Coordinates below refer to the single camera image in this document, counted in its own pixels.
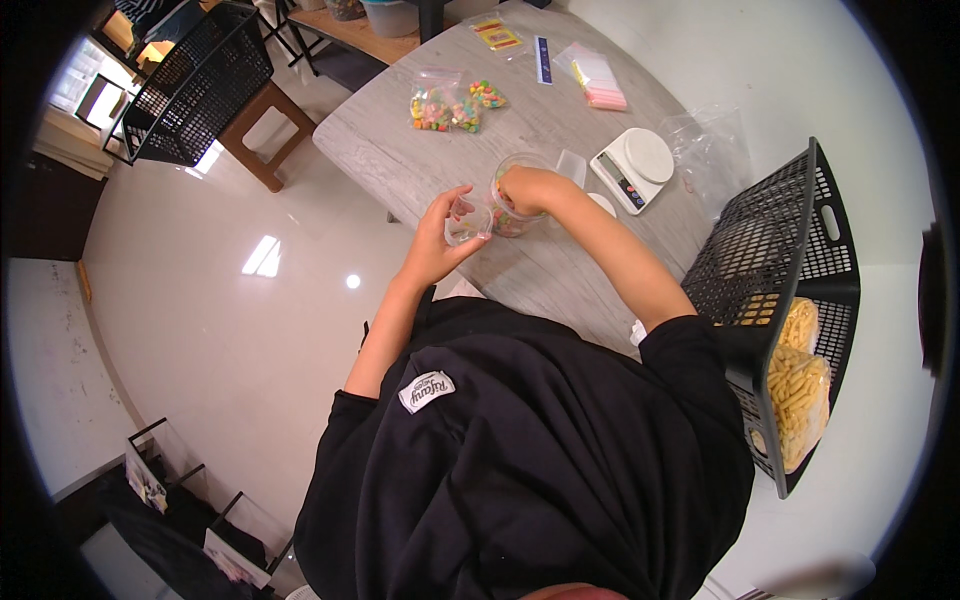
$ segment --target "black plastic basket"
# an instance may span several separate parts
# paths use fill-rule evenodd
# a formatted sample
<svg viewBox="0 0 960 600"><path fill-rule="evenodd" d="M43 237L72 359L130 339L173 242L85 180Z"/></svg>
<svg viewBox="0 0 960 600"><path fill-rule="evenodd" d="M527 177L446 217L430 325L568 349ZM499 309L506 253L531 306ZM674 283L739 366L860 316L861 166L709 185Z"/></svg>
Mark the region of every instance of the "black plastic basket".
<svg viewBox="0 0 960 600"><path fill-rule="evenodd" d="M811 450L785 474L767 367L786 313L795 296L817 305L820 333L814 353L830 364L832 412L860 304L847 213L816 138L810 138L807 151L730 200L682 286L697 311L717 325L754 462L785 498L813 455ZM763 296L762 308L751 310L748 304L758 296ZM754 447L751 429L763 436L766 455Z"/></svg>
<svg viewBox="0 0 960 600"><path fill-rule="evenodd" d="M124 114L131 161L197 164L274 74L250 5L213 7L144 83Z"/></svg>

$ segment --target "white tile floor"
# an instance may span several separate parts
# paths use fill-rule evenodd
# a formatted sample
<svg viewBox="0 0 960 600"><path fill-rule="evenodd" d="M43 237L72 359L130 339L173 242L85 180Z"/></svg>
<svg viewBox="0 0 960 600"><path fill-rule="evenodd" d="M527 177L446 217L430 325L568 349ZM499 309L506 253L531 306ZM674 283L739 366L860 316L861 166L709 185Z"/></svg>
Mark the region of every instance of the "white tile floor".
<svg viewBox="0 0 960 600"><path fill-rule="evenodd" d="M274 81L317 121L349 96L275 62ZM278 147L284 120L262 120L249 145ZM309 139L283 163L277 194L227 152L199 175L114 167L84 251L93 312L139 416L168 419L157 438L174 469L205 463L196 487L217 509L243 490L231 520L277 551L412 231L388 224ZM242 275L264 235L279 240L276 277Z"/></svg>

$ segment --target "hand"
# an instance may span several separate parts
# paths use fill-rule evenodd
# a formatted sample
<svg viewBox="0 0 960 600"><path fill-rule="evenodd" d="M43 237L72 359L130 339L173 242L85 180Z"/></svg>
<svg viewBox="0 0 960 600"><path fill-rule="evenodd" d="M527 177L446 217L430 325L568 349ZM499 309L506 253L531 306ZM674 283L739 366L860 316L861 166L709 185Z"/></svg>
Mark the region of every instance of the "hand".
<svg viewBox="0 0 960 600"><path fill-rule="evenodd" d="M467 194L472 189L472 185L461 185L446 190L427 207L420 224L417 225L414 241L403 266L396 275L397 279L425 290L448 276L468 256L483 248L487 239L481 237L474 237L460 246L450 246L444 238L444 220L449 216L450 207L458 195Z"/></svg>
<svg viewBox="0 0 960 600"><path fill-rule="evenodd" d="M523 215L550 212L554 199L580 191L569 178L547 169L514 165L500 178L500 194Z"/></svg>

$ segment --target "wooden stool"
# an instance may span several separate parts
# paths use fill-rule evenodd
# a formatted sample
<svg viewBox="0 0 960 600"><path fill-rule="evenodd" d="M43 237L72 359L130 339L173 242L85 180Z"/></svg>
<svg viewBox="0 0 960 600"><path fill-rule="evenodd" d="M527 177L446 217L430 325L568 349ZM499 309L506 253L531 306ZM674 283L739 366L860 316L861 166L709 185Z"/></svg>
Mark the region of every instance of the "wooden stool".
<svg viewBox="0 0 960 600"><path fill-rule="evenodd" d="M287 140L285 144L276 152L270 162L263 162L254 151L243 143L243 136L250 131L253 125L260 120L260 117L270 108L276 107L277 110L287 115L287 117L297 126L297 132ZM232 155L240 161L247 170L253 173L253 176L263 181L267 189L276 193L283 189L283 181L276 178L274 172L288 157L297 144L301 143L305 137L309 137L316 129L317 124L306 116L306 113L300 110L290 96L283 93L274 82L267 82L247 105L240 110L240 113L233 117L233 120L227 125L227 128L217 138L224 148L230 151Z"/></svg>

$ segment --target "clear plastic jar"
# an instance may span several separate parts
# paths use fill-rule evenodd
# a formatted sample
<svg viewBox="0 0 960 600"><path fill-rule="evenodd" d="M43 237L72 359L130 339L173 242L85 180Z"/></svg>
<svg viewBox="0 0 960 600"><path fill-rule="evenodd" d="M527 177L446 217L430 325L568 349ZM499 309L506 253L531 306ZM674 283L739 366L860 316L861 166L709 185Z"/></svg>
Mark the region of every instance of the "clear plastic jar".
<svg viewBox="0 0 960 600"><path fill-rule="evenodd" d="M500 178L510 170L510 167L518 164L523 167L536 167L538 169L553 170L553 167L546 161L546 158L527 153L517 153L509 155L503 159L500 166L496 168L493 179L490 182L488 198L486 199L493 211L493 233L501 237L517 237L523 235L537 222L546 218L546 213L539 215L521 215L516 212L514 203L509 198L504 198L499 190Z"/></svg>

